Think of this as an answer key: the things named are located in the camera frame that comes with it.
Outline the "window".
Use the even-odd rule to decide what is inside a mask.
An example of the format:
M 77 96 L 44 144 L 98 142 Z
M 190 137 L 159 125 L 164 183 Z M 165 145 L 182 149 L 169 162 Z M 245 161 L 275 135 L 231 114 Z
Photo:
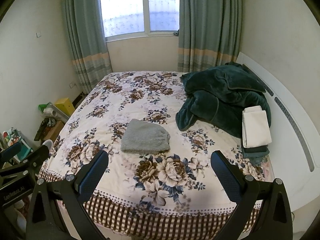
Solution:
M 180 0 L 100 0 L 106 38 L 176 33 Z

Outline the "right green curtain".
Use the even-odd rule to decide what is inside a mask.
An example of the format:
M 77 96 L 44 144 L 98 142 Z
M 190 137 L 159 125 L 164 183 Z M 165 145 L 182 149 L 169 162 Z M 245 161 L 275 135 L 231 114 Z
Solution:
M 179 72 L 197 72 L 239 55 L 242 0 L 180 0 Z

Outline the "white bucket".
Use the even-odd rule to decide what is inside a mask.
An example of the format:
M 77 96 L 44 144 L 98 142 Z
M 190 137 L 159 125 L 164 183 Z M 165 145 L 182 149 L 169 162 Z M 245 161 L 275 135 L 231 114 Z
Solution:
M 46 141 L 44 141 L 42 143 L 44 146 L 47 146 L 48 147 L 48 150 L 51 150 L 52 146 L 53 146 L 53 141 L 51 139 L 48 139 Z

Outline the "white bed headboard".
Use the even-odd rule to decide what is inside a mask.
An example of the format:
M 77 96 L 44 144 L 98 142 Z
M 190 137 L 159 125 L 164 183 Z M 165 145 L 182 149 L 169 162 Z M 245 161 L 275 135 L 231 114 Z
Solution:
M 266 89 L 271 109 L 269 157 L 276 178 L 282 179 L 291 210 L 319 196 L 319 133 L 291 92 L 269 71 L 243 53 L 237 62 L 248 67 Z

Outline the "yellow box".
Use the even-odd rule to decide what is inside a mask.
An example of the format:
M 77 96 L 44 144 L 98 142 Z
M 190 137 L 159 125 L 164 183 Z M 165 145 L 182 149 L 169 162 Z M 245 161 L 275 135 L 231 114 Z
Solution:
M 75 108 L 69 98 L 60 98 L 56 100 L 54 105 L 67 116 L 71 116 L 75 111 Z

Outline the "folded white cloth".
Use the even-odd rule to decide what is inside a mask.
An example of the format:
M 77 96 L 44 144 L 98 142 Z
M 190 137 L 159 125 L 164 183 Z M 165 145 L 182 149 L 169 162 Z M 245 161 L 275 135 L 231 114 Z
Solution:
M 244 148 L 269 145 L 272 142 L 267 114 L 260 106 L 242 111 L 242 143 Z

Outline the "teal shelf unit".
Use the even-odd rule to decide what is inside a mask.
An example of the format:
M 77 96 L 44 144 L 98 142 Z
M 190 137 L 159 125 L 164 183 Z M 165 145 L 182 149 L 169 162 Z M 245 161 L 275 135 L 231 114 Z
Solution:
M 12 127 L 1 132 L 1 164 L 18 164 L 32 151 L 21 131 Z

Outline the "dark green fleece blanket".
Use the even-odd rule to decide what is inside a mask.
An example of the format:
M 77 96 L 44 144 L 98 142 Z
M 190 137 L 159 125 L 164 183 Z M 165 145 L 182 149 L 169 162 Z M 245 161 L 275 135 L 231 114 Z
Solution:
M 264 96 L 265 87 L 256 75 L 235 62 L 191 72 L 180 77 L 187 99 L 176 114 L 180 131 L 197 120 L 212 124 L 228 134 L 242 137 L 242 111 L 260 106 L 271 125 L 271 110 Z

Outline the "green curtain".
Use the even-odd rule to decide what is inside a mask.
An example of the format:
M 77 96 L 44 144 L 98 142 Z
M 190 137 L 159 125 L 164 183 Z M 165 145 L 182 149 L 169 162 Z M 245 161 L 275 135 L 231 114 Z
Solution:
M 86 94 L 113 72 L 105 41 L 100 0 L 62 0 L 72 65 Z
M 239 55 L 242 0 L 180 0 L 179 72 L 197 72 Z

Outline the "grey fleece pants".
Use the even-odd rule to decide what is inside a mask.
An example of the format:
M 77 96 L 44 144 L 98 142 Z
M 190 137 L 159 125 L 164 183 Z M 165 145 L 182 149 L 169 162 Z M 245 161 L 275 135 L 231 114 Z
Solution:
M 162 126 L 132 119 L 121 139 L 121 151 L 156 154 L 170 150 L 170 134 Z

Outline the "white pipe roll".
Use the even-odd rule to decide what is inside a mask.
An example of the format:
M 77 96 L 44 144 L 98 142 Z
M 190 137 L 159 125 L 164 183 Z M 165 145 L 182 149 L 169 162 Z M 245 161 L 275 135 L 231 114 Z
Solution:
M 51 118 L 56 118 L 57 117 L 57 112 L 52 107 L 46 107 L 44 109 L 44 111 L 43 111 L 43 114 L 46 117 L 51 117 Z

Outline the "brown wooden nightstand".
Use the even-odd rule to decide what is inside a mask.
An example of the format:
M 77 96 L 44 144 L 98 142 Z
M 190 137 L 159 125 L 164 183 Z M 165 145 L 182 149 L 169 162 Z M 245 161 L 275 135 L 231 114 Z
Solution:
M 51 140 L 52 142 L 54 142 L 57 139 L 63 127 L 64 123 L 61 120 L 57 121 L 55 126 L 46 127 L 40 139 L 40 142 L 43 143 L 46 140 Z

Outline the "left green curtain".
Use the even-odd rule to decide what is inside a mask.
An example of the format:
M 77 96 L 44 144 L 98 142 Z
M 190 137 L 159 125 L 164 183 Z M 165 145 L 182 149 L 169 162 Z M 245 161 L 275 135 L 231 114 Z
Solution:
M 86 94 L 113 72 L 105 41 L 100 0 L 62 0 L 72 65 Z

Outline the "folded dark green cloth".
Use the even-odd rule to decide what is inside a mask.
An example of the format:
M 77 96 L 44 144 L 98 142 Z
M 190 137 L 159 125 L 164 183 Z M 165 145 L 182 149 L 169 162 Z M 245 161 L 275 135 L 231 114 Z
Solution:
M 242 146 L 243 158 L 249 159 L 253 166 L 260 166 L 263 158 L 269 154 L 268 146 L 259 146 L 254 148 L 244 148 Z

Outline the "floral bed blanket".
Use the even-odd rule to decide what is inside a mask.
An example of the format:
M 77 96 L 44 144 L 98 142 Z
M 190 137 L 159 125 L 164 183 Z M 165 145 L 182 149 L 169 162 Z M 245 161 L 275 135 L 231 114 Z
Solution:
M 219 150 L 245 175 L 273 178 L 268 157 L 245 158 L 240 139 L 197 121 L 181 131 L 186 100 L 178 72 L 105 76 L 71 115 L 40 177 L 76 174 L 103 150 L 108 166 L 85 203 L 98 225 L 142 239 L 213 239 L 235 209 L 211 165 Z

